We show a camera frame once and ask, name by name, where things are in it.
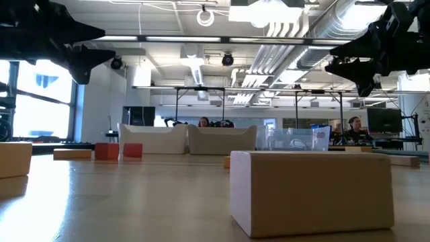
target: red block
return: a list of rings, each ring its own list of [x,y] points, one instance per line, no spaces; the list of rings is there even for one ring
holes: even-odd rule
[[[97,143],[95,144],[95,159],[98,160],[118,160],[120,154],[120,144],[118,143]]]
[[[125,157],[141,158],[143,145],[140,143],[125,143],[123,155]]]

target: person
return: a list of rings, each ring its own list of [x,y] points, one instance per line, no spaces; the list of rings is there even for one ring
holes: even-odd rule
[[[209,119],[207,117],[201,117],[199,127],[209,127]]]
[[[373,138],[364,130],[361,130],[361,120],[358,117],[352,117],[348,121],[350,130],[347,131],[347,139],[351,139],[355,144],[360,140],[371,141]]]

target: clear plastic box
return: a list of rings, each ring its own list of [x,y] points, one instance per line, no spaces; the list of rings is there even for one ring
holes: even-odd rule
[[[257,129],[258,151],[328,151],[329,126],[313,129],[275,129],[259,126]]]

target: speaker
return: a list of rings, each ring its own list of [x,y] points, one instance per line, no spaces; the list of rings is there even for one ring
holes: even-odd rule
[[[122,122],[135,126],[154,126],[155,107],[126,106]]]

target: wooden floor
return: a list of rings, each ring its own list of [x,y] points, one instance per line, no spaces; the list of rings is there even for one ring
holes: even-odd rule
[[[430,169],[393,167],[392,230],[259,241],[430,241]],[[0,179],[0,241],[250,241],[231,219],[222,157],[145,156],[121,164],[33,157]]]

